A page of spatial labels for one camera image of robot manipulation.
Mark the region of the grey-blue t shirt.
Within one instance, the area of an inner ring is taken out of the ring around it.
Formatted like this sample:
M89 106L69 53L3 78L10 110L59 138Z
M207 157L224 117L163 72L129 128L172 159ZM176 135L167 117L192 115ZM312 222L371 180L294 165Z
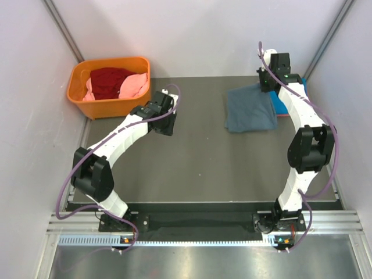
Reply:
M224 126L230 133L275 130L277 114L270 94L258 83L228 90Z

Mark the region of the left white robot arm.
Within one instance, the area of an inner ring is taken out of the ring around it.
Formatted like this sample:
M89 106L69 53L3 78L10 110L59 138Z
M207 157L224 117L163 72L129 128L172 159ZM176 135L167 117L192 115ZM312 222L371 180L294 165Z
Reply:
M118 230L128 229L132 217L128 205L114 190L112 167L130 146L151 131L173 135L178 99L166 89L155 92L146 105L132 109L104 139L74 153L71 185L112 214L111 222Z

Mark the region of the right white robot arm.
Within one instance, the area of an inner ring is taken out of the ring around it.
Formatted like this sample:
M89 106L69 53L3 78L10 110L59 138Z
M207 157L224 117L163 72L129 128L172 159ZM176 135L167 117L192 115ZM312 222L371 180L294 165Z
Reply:
M255 229L264 234L287 230L301 221L302 205L310 183L329 164L335 139L331 127L310 103L300 75L292 73L288 53L261 51L257 70L263 92L274 91L284 104L295 128L288 147L290 171L283 192L270 214L255 215Z

